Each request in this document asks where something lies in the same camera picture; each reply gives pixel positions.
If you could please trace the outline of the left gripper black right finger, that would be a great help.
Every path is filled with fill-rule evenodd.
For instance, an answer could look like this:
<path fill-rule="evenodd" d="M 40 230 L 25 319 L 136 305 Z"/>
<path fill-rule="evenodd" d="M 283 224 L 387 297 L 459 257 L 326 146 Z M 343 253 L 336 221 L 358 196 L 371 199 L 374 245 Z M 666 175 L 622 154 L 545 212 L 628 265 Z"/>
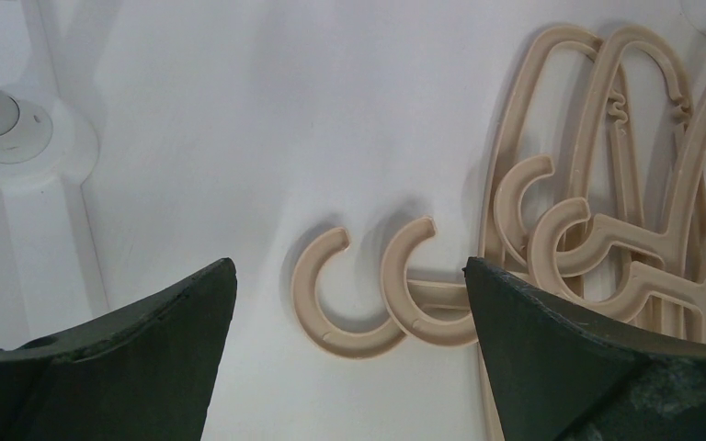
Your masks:
<path fill-rule="evenodd" d="M 474 326 L 508 440 L 706 440 L 706 345 L 612 320 L 472 257 Z"/>

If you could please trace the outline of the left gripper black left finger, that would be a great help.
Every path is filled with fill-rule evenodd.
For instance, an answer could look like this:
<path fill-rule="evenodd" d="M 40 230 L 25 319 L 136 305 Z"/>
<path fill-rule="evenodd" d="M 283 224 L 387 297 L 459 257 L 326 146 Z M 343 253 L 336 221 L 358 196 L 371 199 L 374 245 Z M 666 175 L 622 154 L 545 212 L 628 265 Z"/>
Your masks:
<path fill-rule="evenodd" d="M 142 300 L 0 349 L 0 440 L 198 440 L 237 295 L 219 259 Z"/>

